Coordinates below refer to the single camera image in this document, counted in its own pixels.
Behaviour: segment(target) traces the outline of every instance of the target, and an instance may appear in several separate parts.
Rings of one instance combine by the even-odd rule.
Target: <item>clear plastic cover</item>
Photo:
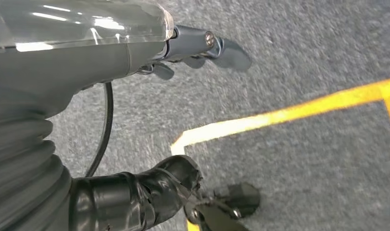
[[[173,29],[147,0],[0,0],[0,52],[166,41]]]

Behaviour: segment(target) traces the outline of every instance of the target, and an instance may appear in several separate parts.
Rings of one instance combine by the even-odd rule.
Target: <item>bolt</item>
[[[233,213],[237,218],[241,218],[240,210],[238,208],[233,209]]]
[[[206,32],[205,40],[207,46],[211,47],[214,45],[214,35],[211,32]]]
[[[196,209],[193,209],[192,216],[197,219],[199,217],[199,212]]]

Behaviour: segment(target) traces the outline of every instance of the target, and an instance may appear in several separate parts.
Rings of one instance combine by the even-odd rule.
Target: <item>gray carpet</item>
[[[246,73],[207,64],[114,82],[111,141],[99,175],[140,172],[189,128],[250,116],[390,78],[390,0],[161,0],[179,24],[241,43]],[[98,145],[101,86],[54,117],[57,154],[82,176]],[[188,148],[205,188],[248,181],[264,202],[253,231],[390,231],[390,120],[383,103],[314,116]],[[183,231],[179,214],[154,230]]]

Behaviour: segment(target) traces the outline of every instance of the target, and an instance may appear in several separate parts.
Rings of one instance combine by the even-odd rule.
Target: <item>black cable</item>
[[[114,113],[114,101],[113,101],[113,86],[111,82],[104,84],[104,93],[106,98],[106,110],[104,116],[103,132],[101,133],[100,143],[96,151],[93,163],[86,172],[86,177],[92,177],[96,172],[101,159],[103,159],[105,150],[107,149],[108,141],[110,140],[111,127],[113,126],[113,113]]]

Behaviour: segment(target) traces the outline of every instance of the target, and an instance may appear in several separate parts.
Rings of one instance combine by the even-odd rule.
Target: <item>yellow tape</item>
[[[192,224],[190,221],[186,220],[188,231],[201,231],[198,225]]]
[[[187,130],[171,145],[171,152],[172,155],[184,155],[184,147],[187,145],[383,99],[386,100],[386,106],[390,113],[390,79],[342,90],[313,101],[277,111],[212,123],[200,128]]]

